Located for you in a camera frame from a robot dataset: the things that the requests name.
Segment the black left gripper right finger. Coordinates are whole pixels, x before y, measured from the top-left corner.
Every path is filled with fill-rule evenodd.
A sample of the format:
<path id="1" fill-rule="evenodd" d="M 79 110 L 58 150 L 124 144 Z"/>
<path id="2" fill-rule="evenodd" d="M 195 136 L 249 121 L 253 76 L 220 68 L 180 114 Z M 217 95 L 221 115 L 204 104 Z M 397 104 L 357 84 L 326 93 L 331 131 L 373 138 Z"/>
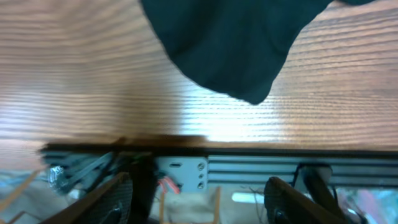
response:
<path id="1" fill-rule="evenodd" d="M 295 190 L 278 177 L 271 177 L 264 189 L 264 206 L 271 224 L 342 224 L 347 219 L 319 177 L 304 180 L 310 195 Z"/>

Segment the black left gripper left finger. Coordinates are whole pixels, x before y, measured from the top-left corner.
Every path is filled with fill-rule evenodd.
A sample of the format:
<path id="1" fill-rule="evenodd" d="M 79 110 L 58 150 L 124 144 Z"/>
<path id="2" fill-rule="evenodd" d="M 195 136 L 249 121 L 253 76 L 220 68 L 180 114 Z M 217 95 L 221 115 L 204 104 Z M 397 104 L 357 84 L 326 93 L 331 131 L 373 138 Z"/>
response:
<path id="1" fill-rule="evenodd" d="M 41 224 L 127 224 L 133 185 L 123 172 Z"/>

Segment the black polo shirt with logo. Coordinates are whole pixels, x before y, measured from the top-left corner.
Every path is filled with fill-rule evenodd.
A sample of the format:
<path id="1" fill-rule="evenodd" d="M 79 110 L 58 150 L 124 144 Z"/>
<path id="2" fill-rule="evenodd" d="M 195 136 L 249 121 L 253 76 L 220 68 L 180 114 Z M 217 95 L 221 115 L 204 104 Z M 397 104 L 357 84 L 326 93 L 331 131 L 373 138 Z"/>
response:
<path id="1" fill-rule="evenodd" d="M 142 0 L 172 63 L 197 85 L 262 103 L 300 31 L 331 0 Z"/>

